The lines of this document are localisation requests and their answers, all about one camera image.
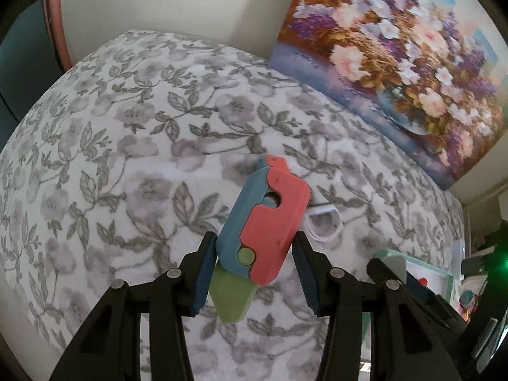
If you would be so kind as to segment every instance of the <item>green circle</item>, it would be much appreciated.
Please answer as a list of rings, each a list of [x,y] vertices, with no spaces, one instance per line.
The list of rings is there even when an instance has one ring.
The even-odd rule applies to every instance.
[[[236,258],[238,259],[238,262],[240,262],[242,265],[251,265],[254,263],[254,260],[256,259],[256,254],[250,248],[241,248],[238,251]]]

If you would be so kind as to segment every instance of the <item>floral tablecloth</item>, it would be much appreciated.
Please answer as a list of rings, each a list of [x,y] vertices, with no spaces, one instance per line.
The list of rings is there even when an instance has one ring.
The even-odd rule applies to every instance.
[[[450,268],[459,203],[378,131],[263,59],[130,31],[62,76],[2,151],[0,267],[21,310],[63,350],[114,278],[152,280],[220,231],[266,153],[307,180],[312,203],[338,208],[340,235],[313,243],[334,265],[362,278],[393,248]],[[327,328],[291,255],[243,322],[222,323],[208,301],[184,324],[196,379],[313,379]]]

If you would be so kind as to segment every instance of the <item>painting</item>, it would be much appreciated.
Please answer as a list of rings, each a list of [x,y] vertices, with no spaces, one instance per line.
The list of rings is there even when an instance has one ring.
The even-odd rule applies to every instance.
[[[465,1],[292,0],[270,66],[361,116],[448,189],[507,120],[508,48]]]

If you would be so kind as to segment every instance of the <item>floral painting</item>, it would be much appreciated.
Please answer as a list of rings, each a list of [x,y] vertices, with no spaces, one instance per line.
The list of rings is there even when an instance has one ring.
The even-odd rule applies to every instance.
[[[506,70],[457,4],[293,0],[269,64],[360,115],[447,189],[506,120]]]

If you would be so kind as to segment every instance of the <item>red plastic piece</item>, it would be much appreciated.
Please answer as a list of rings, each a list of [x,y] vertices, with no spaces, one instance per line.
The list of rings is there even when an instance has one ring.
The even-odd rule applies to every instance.
[[[279,195],[280,205],[254,206],[240,234],[241,243],[256,253],[251,280],[258,285],[277,277],[311,197],[307,182],[289,171],[271,167],[266,181]]]
[[[283,171],[289,171],[288,163],[283,157],[268,155],[265,156],[265,161],[268,166],[279,168]]]

